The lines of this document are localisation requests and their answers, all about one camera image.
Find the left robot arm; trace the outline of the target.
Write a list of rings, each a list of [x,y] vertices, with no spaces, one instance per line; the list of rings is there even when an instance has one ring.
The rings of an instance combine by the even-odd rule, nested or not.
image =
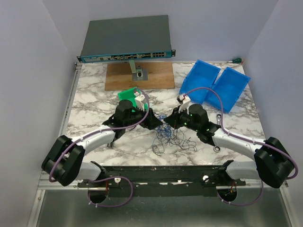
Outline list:
[[[151,108],[140,110],[131,101],[122,100],[116,110],[102,125],[76,138],[62,135],[57,138],[51,150],[42,163],[42,169],[49,174],[50,182],[58,182],[67,186],[74,180],[89,180],[95,186],[101,186],[105,181],[102,167],[94,162],[83,161],[89,152],[110,144],[122,137],[126,129],[140,125],[154,130],[162,125]]]

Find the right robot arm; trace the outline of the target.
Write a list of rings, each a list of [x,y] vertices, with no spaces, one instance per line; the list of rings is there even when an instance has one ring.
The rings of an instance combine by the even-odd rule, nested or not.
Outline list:
[[[279,188],[294,170],[293,163],[287,158],[287,151],[276,138],[253,140],[239,134],[232,136],[222,127],[209,121],[207,111],[200,105],[191,105],[187,110],[173,109],[164,121],[174,129],[186,127],[196,132],[205,144],[227,148],[240,153],[250,161],[227,161],[218,173],[218,181],[229,185],[238,179],[262,180],[273,188]]]

